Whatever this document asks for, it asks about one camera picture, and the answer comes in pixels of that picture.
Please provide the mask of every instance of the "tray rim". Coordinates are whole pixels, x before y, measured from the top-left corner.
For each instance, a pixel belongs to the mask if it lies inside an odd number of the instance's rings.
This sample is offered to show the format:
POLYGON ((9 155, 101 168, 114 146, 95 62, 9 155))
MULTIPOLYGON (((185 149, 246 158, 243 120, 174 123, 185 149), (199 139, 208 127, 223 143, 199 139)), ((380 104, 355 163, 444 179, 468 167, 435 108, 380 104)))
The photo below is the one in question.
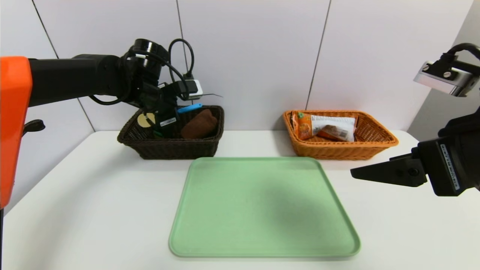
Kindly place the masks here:
POLYGON ((336 194, 335 189, 333 188, 332 184, 330 183, 330 180, 328 179, 325 171, 323 170, 322 165, 320 164, 320 162, 318 160, 316 160, 314 158, 309 158, 309 157, 251 157, 251 158, 250 157, 218 157, 218 158, 216 158, 216 157, 203 157, 203 158, 198 158, 198 159, 194 160, 189 166, 187 177, 185 179, 185 184, 183 185, 182 194, 180 196, 179 204, 177 206, 177 211, 175 212, 175 218, 173 220, 172 229, 170 230, 170 235, 168 237, 168 247, 174 255, 176 255, 178 257, 182 257, 182 258, 345 258, 345 257, 354 256, 354 255, 356 255, 357 253, 360 252, 361 240, 360 240, 360 237, 359 237, 357 231, 355 230, 355 227, 353 226, 353 223, 351 222, 350 217, 348 216, 348 214, 345 211, 340 199, 338 198, 338 195, 336 194), (184 203, 184 200, 185 200, 185 191, 187 190, 188 185, 191 181, 190 180, 191 179, 191 174, 192 174, 191 168, 197 163, 205 162, 205 161, 208 162, 209 160, 213 160, 213 159, 215 159, 216 161, 218 161, 218 160, 250 160, 250 161, 251 160, 271 160, 271 161, 274 161, 274 160, 296 159, 296 160, 305 160, 305 161, 308 161, 308 162, 314 162, 314 164, 318 167, 321 175, 325 179, 326 185, 327 185, 329 191, 331 192, 332 197, 333 197, 335 203, 337 204, 338 209, 340 210, 340 213, 343 216, 343 218, 344 218, 344 220, 347 224, 348 229, 350 230, 350 233, 352 234, 353 240, 355 242, 355 246, 354 246, 353 250, 349 253, 342 253, 342 254, 307 255, 307 256, 303 256, 303 255, 283 255, 283 254, 279 254, 279 255, 275 255, 275 254, 268 254, 268 255, 258 255, 258 254, 251 254, 251 255, 232 255, 232 254, 211 255, 211 254, 206 254, 206 255, 202 255, 202 254, 195 254, 195 255, 192 255, 192 254, 189 254, 189 253, 185 253, 185 252, 176 250, 175 247, 174 247, 174 244, 173 244, 173 241, 174 241, 173 236, 174 236, 174 233, 175 233, 176 228, 177 228, 177 226, 176 226, 177 223, 178 223, 177 217, 179 216, 179 213, 182 209, 182 206, 183 206, 183 203, 184 203))

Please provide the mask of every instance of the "orange wicker basket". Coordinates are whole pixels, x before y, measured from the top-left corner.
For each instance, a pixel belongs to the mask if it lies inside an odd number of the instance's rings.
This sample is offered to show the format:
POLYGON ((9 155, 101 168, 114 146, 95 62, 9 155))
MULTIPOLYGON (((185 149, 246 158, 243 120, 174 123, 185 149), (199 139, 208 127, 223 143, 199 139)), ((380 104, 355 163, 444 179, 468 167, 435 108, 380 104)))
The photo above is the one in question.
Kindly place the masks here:
POLYGON ((288 110, 283 114, 295 153, 301 157, 318 160, 368 160, 383 150, 396 146, 397 138, 371 115, 358 110, 288 110), (304 112, 313 115, 334 117, 358 117, 355 142, 333 142, 314 136, 300 140, 293 131, 292 113, 304 112))

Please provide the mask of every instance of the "snack bag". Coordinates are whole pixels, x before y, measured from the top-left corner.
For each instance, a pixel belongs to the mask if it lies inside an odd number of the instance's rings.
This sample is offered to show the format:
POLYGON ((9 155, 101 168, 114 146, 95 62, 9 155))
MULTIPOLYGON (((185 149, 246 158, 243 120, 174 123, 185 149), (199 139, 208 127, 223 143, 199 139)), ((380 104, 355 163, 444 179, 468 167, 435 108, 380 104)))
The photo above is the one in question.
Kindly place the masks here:
POLYGON ((325 129, 321 137, 353 142, 356 120, 356 117, 321 116, 303 112, 292 114, 293 130, 300 140, 310 139, 325 129))
POLYGON ((293 130, 300 140, 310 139, 316 134, 312 133, 312 116, 303 112, 292 114, 293 130))
POLYGON ((341 127, 326 125, 317 133, 317 136, 327 138, 332 141, 346 142, 348 134, 348 130, 345 130, 341 127))

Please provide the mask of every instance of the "white wall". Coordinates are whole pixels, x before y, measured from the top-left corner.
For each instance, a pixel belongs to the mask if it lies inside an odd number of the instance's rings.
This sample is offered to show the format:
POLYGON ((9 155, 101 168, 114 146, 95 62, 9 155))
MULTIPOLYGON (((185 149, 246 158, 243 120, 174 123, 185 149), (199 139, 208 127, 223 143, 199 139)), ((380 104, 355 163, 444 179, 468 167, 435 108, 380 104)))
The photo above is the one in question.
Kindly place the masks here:
MULTIPOLYGON (((55 58, 30 0, 1 0, 0 5, 1 56, 55 58)), ((6 212, 93 132, 77 99, 31 107, 25 121, 33 119, 42 119, 46 129, 22 138, 15 185, 6 212)))
POLYGON ((225 109, 225 129, 284 128, 305 109, 329 0, 179 0, 195 51, 203 104, 225 109))
POLYGON ((332 0, 308 109, 357 109, 407 130, 428 94, 413 82, 450 48, 472 0, 332 0))
MULTIPOLYGON (((83 53, 121 56, 137 38, 168 49, 181 37, 175 0, 41 0, 36 6, 60 58, 83 53)), ((172 62, 186 72, 181 45, 175 46, 172 62)), ((170 82, 167 69, 162 69, 160 79, 170 82)), ((88 97, 80 101, 96 131, 120 130, 137 111, 125 103, 102 106, 88 97)))
MULTIPOLYGON (((195 77, 206 93, 224 96, 200 102, 224 107, 226 129, 282 128, 283 111, 305 108, 317 64, 309 109, 364 110, 406 130, 428 94, 412 81, 416 71, 450 47, 471 2, 332 0, 318 61, 329 0, 178 0, 178 7, 195 77)), ((61 58, 121 55, 138 37, 166 47, 181 36, 175 0, 36 4, 61 58)), ((185 71, 181 46, 173 59, 185 71)), ((96 130, 119 130, 136 110, 81 102, 96 130)))
MULTIPOLYGON (((474 0, 455 42, 450 45, 469 42, 480 46, 479 25, 480 0, 474 0)), ((448 51, 449 48, 450 46, 447 46, 443 52, 448 51)), ((480 61, 468 52, 460 52, 458 56, 460 61, 474 65, 480 64, 480 61)), ((437 55, 431 60, 437 60, 439 57, 440 55, 437 55)), ((408 133, 420 141, 436 138, 438 131, 445 127, 450 119, 472 114, 477 110, 480 106, 479 88, 480 83, 477 83, 466 98, 456 98, 432 89, 408 129, 408 133)))

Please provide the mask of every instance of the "wicker basket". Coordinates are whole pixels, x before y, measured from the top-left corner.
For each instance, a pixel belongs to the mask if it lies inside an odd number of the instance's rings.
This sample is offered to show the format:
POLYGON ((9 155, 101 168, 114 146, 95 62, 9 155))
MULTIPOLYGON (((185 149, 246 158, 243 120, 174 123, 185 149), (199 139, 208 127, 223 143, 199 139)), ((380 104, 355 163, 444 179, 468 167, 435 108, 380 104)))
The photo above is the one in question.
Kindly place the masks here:
POLYGON ((318 160, 368 160, 383 150, 396 146, 397 138, 372 116, 357 110, 288 110, 283 114, 293 149, 298 156, 318 160), (355 142, 332 142, 318 136, 300 140, 293 131, 292 113, 304 112, 313 115, 334 117, 358 116, 355 142))
POLYGON ((223 134, 224 112, 220 106, 203 106, 180 114, 180 119, 174 127, 174 138, 154 138, 152 128, 142 128, 137 123, 137 117, 142 112, 137 111, 124 125, 117 140, 126 146, 135 149, 145 160, 193 160, 201 157, 213 157, 218 146, 218 141, 223 134), (218 125, 211 136, 205 139, 183 139, 181 129, 197 114, 205 109, 210 109, 212 115, 218 119, 218 125))

